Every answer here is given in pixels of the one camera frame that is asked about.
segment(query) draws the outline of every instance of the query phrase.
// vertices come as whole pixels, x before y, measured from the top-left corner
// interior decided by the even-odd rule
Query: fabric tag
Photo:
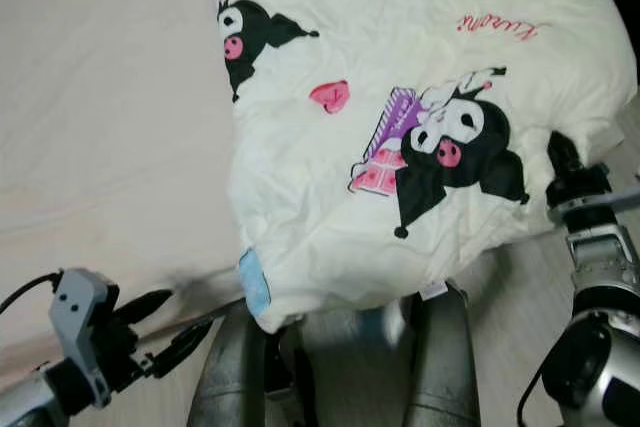
[[[240,259],[238,273],[249,312],[257,317],[271,305],[271,293],[267,279],[262,272],[262,264],[258,259],[258,254],[253,249],[247,251]]]
[[[426,300],[433,299],[434,297],[438,297],[439,295],[442,295],[448,291],[449,288],[447,287],[447,283],[442,281],[429,284],[424,289],[418,291],[418,293],[420,294],[420,298],[424,302]]]

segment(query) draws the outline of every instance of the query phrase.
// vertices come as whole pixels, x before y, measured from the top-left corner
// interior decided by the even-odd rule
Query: white blanket
[[[550,133],[591,158],[636,89],[611,0],[215,1],[239,270],[268,331],[550,228]]]

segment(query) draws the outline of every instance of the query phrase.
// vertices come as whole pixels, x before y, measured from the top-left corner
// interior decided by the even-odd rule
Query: white tag
[[[420,298],[424,302],[425,300],[433,299],[434,297],[442,295],[448,291],[449,288],[447,287],[447,283],[442,281],[429,284],[424,289],[418,291],[418,293],[420,294]]]

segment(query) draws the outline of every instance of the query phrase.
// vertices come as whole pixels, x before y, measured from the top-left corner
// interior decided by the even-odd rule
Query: pink nose
[[[229,37],[224,41],[224,58],[227,60],[236,60],[242,55],[244,44],[242,39],[237,35]]]
[[[457,167],[462,160],[462,151],[453,141],[444,139],[440,141],[436,158],[443,167]]]

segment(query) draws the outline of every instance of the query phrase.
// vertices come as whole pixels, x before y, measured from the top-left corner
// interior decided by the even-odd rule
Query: blue tag
[[[265,279],[262,272],[262,264],[254,250],[248,250],[242,256],[238,264],[238,273],[244,288],[249,312],[254,317],[257,317],[271,305],[271,294],[269,293],[267,279]]]

